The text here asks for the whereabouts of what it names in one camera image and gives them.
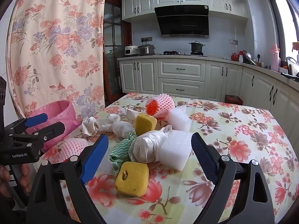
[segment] green cloth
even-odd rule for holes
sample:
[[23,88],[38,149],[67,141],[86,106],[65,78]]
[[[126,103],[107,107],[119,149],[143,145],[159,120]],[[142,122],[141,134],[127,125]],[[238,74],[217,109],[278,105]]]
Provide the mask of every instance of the green cloth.
[[137,137],[135,131],[131,131],[127,139],[123,139],[117,144],[109,154],[109,161],[112,162],[114,175],[117,176],[121,166],[126,161],[131,161],[129,157],[129,148],[132,141]]

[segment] stove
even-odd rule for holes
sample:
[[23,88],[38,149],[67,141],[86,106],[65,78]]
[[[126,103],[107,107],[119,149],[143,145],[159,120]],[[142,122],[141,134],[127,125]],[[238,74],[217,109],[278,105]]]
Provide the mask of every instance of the stove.
[[163,52],[163,54],[164,55],[179,55],[179,53],[175,50],[173,50],[173,51],[167,51],[166,50],[166,51]]
[[[173,50],[173,51],[164,51],[163,52],[164,55],[187,55],[187,53],[184,53],[184,54],[180,54],[179,52]],[[200,57],[207,57],[207,56],[204,56],[204,53],[202,52],[191,52],[190,55],[192,56],[200,56]]]

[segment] pink thermos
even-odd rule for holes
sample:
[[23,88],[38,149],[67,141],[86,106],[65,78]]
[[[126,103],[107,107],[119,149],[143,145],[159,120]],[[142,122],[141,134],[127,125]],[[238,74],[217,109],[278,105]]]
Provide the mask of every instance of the pink thermos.
[[270,50],[270,62],[271,62],[271,70],[277,71],[279,68],[279,49],[277,48],[277,44],[273,44],[273,49]]

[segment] floral tablecloth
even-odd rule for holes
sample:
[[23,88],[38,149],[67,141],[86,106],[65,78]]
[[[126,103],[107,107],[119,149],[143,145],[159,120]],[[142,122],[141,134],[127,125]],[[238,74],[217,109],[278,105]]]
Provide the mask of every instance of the floral tablecloth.
[[[119,113],[126,120],[126,108],[143,112],[146,100],[152,96],[127,94],[96,116],[106,118],[108,114]],[[176,105],[187,105],[187,113],[193,119],[191,131],[199,132],[221,155],[229,155],[238,162],[259,161],[271,192],[275,222],[278,223],[299,195],[299,164],[288,138],[270,112],[199,99],[173,99]],[[166,125],[167,121],[160,120],[156,130]],[[88,142],[93,144],[101,133],[104,132],[87,138]],[[116,192],[112,164],[108,160],[109,152],[121,139],[114,133],[106,134],[110,140],[108,151],[95,177],[86,186],[105,221],[108,224],[193,223],[214,188],[203,174],[194,153],[191,152],[182,172],[159,162],[148,164],[150,178],[146,194],[140,198],[130,197]],[[80,128],[68,137],[81,138]],[[45,159],[56,163],[59,153],[57,144],[35,164],[36,169]],[[61,185],[72,218],[79,220],[65,182],[62,181]],[[236,180],[219,221],[229,217],[238,186]]]

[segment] white wall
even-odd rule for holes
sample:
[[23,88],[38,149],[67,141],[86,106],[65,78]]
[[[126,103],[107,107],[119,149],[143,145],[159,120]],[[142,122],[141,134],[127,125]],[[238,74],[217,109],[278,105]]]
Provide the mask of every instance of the white wall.
[[[0,20],[0,76],[7,81],[6,76],[6,38],[8,25],[10,22],[11,13],[13,11],[13,7],[16,0],[10,4],[8,9],[6,10],[4,16]],[[8,90],[8,86],[6,86],[6,97],[5,97],[5,105],[4,105],[4,125],[8,125],[18,119],[17,114],[15,112],[13,102],[11,100],[11,96]]]
[[277,30],[269,0],[247,0],[251,18],[245,29],[246,49],[254,58],[261,55],[265,65],[270,65],[270,49],[277,43]]
[[[165,50],[176,50],[181,54],[190,54],[191,45],[188,42],[199,41],[206,46],[203,47],[205,55],[218,57],[231,57],[234,52],[244,48],[244,24],[221,18],[209,18],[210,38],[163,38],[155,14],[146,16],[143,20],[132,22],[133,45],[141,45],[141,38],[152,37],[156,53],[163,54]],[[238,40],[238,46],[229,43],[229,39]]]

